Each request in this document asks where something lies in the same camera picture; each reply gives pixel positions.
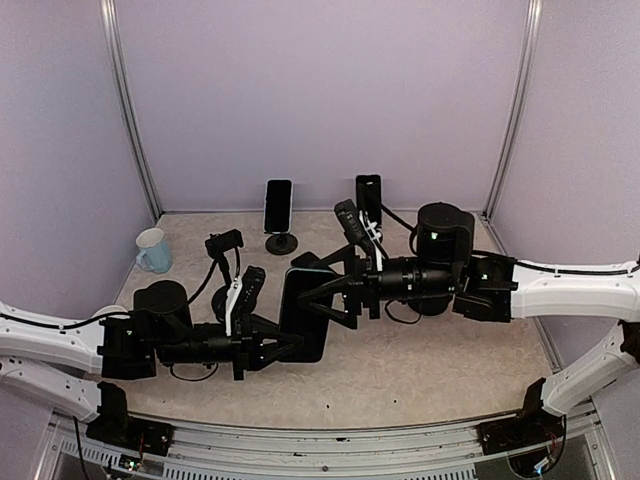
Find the dark teal phone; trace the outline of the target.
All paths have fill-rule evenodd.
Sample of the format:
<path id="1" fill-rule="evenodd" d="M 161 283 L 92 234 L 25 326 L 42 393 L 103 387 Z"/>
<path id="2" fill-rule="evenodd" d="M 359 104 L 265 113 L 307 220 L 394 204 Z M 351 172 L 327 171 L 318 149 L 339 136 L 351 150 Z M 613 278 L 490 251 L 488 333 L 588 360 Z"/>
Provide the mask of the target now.
<path id="1" fill-rule="evenodd" d="M 279 360 L 280 363 L 317 363 L 324 354 L 329 318 L 298 304 L 300 294 L 336 278 L 331 270 L 290 268 L 284 279 L 279 329 L 301 336 L 303 345 Z"/>

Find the plate phone stand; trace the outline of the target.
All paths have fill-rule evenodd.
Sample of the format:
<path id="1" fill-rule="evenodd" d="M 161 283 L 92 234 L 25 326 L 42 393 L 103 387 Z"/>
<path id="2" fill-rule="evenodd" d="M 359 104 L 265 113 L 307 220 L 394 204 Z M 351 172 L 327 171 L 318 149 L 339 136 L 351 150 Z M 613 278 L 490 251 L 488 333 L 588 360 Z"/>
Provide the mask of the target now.
<path id="1" fill-rule="evenodd" d="M 290 233 L 272 234 L 265 242 L 267 252 L 277 256 L 291 254 L 297 247 L 298 240 Z"/>

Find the blue case phone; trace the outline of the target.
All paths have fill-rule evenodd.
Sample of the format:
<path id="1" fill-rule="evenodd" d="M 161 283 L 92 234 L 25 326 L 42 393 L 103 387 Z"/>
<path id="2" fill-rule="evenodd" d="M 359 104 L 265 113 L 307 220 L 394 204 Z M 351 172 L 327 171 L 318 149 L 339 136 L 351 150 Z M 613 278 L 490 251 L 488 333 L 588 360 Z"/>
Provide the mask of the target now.
<path id="1" fill-rule="evenodd" d="M 266 184 L 264 232 L 285 234 L 291 228 L 293 183 L 289 179 L 271 179 Z"/>

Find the clear case phone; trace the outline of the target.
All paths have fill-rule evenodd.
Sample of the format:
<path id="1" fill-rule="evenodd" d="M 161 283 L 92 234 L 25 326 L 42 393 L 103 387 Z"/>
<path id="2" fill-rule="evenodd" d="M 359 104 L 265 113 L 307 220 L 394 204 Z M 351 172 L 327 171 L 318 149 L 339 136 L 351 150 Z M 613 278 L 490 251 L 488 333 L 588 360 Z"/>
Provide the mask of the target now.
<path id="1" fill-rule="evenodd" d="M 356 205 L 370 222 L 382 223 L 381 177 L 378 174 L 356 176 Z"/>

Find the black clamp phone stand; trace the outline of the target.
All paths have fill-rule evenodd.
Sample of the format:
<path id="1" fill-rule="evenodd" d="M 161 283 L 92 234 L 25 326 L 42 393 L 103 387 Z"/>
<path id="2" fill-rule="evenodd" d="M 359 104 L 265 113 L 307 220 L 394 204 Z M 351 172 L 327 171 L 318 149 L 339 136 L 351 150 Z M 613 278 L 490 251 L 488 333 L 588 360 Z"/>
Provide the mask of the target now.
<path id="1" fill-rule="evenodd" d="M 448 309 L 452 299 L 451 295 L 442 295 L 401 300 L 400 303 L 408 306 L 418 315 L 435 317 L 443 314 Z"/>
<path id="2" fill-rule="evenodd" d="M 244 246 L 242 233 L 238 229 L 231 229 L 224 233 L 210 234 L 205 241 L 205 248 L 208 256 L 214 261 L 219 268 L 224 284 L 214 293 L 211 299 L 212 311 L 219 323 L 225 321 L 225 309 L 227 301 L 227 292 L 232 285 L 232 279 L 240 274 L 240 252 L 239 249 Z M 233 251 L 235 254 L 235 275 L 231 276 L 226 253 Z"/>

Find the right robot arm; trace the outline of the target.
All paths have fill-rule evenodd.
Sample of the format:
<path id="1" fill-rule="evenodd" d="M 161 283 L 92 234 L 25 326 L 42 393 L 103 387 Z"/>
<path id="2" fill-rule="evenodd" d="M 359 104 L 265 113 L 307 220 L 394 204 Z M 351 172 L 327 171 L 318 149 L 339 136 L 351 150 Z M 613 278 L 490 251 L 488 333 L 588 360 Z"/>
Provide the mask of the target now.
<path id="1" fill-rule="evenodd" d="M 447 203 L 421 207 L 410 229 L 409 257 L 387 257 L 376 223 L 345 200 L 334 208 L 347 246 L 319 258 L 306 252 L 296 267 L 327 268 L 343 274 L 300 294 L 308 311 L 354 329 L 363 309 L 379 318 L 383 301 L 406 303 L 424 315 L 446 309 L 465 318 L 509 322 L 543 316 L 604 317 L 616 325 L 588 353 L 568 367 L 530 385 L 511 426 L 523 444 L 546 432 L 551 417 L 639 365 L 639 264 L 566 266 L 530 263 L 474 249 L 471 213 Z"/>

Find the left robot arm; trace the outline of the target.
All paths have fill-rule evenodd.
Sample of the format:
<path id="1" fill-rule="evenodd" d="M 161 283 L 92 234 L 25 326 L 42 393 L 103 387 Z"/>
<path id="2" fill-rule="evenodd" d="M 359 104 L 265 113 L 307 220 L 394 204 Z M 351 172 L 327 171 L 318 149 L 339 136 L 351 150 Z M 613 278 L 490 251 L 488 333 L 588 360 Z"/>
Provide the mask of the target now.
<path id="1" fill-rule="evenodd" d="M 163 280 L 134 294 L 132 310 L 117 306 L 84 321 L 1 307 L 1 351 L 12 356 L 61 364 L 97 374 L 98 403 L 88 424 L 121 445 L 140 434 L 137 418 L 128 413 L 126 394 L 114 380 L 153 378 L 157 367 L 180 364 L 216 368 L 232 366 L 241 380 L 295 352 L 300 335 L 283 333 L 253 310 L 260 285 L 241 288 L 227 325 L 195 324 L 185 288 Z"/>

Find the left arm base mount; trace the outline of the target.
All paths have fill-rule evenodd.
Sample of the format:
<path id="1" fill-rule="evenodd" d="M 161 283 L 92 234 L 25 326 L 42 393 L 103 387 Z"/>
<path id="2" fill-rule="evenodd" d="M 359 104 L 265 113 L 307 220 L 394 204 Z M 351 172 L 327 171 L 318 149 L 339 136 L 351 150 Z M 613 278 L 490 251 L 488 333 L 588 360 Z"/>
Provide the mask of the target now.
<path id="1" fill-rule="evenodd" d="M 136 417 L 129 417 L 124 422 L 99 417 L 87 425 L 86 435 L 108 445 L 166 457 L 174 427 Z"/>

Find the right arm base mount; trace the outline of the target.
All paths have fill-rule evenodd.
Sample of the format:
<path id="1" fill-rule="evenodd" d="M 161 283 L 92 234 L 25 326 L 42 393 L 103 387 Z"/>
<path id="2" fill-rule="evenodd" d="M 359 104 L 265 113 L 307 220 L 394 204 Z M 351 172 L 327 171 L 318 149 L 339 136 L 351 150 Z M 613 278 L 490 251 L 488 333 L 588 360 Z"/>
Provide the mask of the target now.
<path id="1" fill-rule="evenodd" d="M 521 422 L 507 418 L 478 425 L 477 433 L 485 456 L 525 447 L 535 446 L 559 439 L 564 435 L 563 418 L 547 421 Z"/>

